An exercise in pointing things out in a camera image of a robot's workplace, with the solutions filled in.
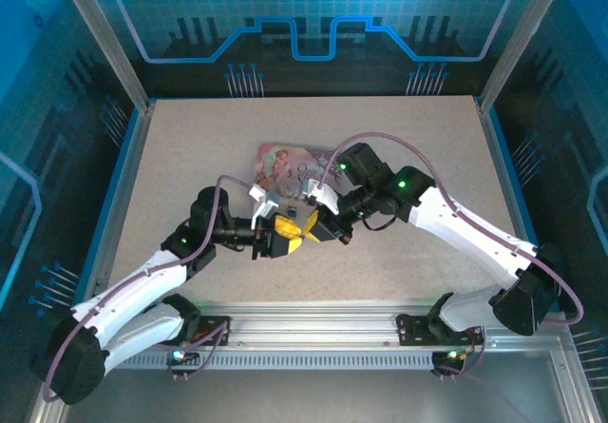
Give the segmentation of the aluminium front rail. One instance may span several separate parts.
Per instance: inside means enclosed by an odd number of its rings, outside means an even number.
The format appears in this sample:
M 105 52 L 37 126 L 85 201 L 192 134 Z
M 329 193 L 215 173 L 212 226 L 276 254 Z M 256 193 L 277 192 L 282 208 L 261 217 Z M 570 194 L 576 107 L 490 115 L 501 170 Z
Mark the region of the aluminium front rail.
M 309 301 L 210 304 L 195 307 L 179 295 L 133 308 L 105 307 L 85 326 L 102 349 L 123 361 L 150 348 L 186 351 L 202 349 L 188 340 L 203 316 L 232 319 L 228 344 L 236 349 L 350 348 L 387 349 L 399 343 L 399 314 L 427 316 L 429 306 L 418 301 Z M 457 332 L 480 327 L 497 329 L 492 317 L 476 316 Z

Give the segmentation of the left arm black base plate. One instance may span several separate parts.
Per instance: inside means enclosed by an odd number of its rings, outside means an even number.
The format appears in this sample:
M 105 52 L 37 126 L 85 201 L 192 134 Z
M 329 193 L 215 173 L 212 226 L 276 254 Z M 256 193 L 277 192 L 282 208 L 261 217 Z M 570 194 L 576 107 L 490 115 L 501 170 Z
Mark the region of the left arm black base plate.
M 188 342 L 195 347 L 214 346 L 217 342 L 219 346 L 226 346 L 229 340 L 231 322 L 230 317 L 203 316 Z

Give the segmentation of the grey metal front panel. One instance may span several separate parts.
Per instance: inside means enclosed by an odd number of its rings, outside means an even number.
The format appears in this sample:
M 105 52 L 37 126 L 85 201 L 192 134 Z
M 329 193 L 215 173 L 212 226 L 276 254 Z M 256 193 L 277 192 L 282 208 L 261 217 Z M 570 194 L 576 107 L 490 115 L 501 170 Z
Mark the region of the grey metal front panel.
M 209 371 L 190 382 L 118 371 L 66 423 L 569 423 L 534 360 L 488 361 L 473 376 L 413 371 Z

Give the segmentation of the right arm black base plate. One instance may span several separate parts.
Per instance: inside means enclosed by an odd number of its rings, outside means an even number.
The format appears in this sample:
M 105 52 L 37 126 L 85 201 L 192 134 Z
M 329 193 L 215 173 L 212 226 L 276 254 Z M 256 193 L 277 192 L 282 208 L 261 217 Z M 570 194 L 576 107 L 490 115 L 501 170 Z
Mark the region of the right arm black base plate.
M 457 332 L 438 317 L 399 314 L 395 322 L 401 346 L 481 346 L 485 340 L 480 327 Z

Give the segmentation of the aluminium frame post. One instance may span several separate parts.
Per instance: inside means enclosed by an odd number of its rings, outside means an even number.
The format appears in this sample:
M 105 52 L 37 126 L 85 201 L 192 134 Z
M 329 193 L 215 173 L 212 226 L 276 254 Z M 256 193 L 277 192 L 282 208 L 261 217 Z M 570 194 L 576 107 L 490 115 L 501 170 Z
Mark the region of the aluminium frame post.
M 98 0 L 72 0 L 134 107 L 147 114 L 150 100 Z
M 501 57 L 485 83 L 480 100 L 478 101 L 478 112 L 481 117 L 489 115 L 490 109 L 498 99 L 553 1 L 530 0 L 528 2 Z

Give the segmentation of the controller board with green LED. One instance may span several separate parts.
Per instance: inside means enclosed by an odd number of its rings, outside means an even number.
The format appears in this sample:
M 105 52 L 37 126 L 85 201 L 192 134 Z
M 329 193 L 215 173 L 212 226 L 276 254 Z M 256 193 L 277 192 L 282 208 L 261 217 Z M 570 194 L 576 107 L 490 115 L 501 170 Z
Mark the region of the controller board with green LED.
M 434 352 L 431 356 L 431 373 L 441 382 L 446 378 L 452 381 L 466 372 L 466 359 L 475 352 L 474 347 L 451 350 L 449 352 Z
M 166 369 L 175 381 L 188 380 L 199 365 L 199 353 L 175 348 L 168 354 Z

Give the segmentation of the pink illustrated tin box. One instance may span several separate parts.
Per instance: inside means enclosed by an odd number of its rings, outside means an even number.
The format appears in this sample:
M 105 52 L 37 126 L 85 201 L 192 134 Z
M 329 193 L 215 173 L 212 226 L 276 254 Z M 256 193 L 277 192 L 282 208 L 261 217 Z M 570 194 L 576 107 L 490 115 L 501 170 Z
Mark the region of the pink illustrated tin box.
M 332 149 L 319 146 L 262 144 L 256 154 L 253 185 L 274 192 L 283 204 L 304 203 L 307 180 L 318 184 L 328 167 L 321 190 L 336 198 L 343 190 L 344 173 L 337 160 L 330 163 L 332 154 Z

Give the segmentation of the aluminium side rail blue edge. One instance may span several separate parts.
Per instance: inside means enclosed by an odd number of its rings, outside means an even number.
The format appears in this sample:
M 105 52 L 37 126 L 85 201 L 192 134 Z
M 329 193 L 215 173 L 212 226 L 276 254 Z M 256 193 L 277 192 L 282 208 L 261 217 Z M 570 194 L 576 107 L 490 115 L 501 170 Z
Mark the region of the aluminium side rail blue edge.
M 515 165 L 513 164 L 504 131 L 494 107 L 480 113 L 480 122 L 488 144 L 492 161 L 506 201 L 510 219 L 519 238 L 540 245 L 535 227 L 523 196 Z
M 109 283 L 155 105 L 156 101 L 152 100 L 145 112 L 140 112 L 138 109 L 133 111 L 104 197 L 73 303 L 78 304 L 97 292 L 102 292 Z

